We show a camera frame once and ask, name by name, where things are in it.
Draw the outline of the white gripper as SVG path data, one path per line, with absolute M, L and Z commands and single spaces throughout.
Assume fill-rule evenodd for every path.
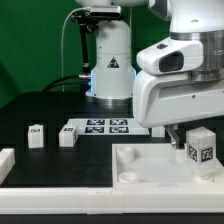
M 224 115 L 224 79 L 191 79 L 203 61 L 203 45 L 195 40 L 166 38 L 137 54 L 141 71 L 133 87 L 134 118 L 143 127 L 166 125 L 174 149 L 179 148 L 178 123 Z

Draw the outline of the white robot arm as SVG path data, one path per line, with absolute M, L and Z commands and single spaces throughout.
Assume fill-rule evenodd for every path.
M 224 115 L 224 0 L 76 1 L 87 23 L 99 26 L 88 96 L 131 98 L 145 128 Z M 121 8 L 143 4 L 170 22 L 170 34 L 137 54 L 136 72 Z

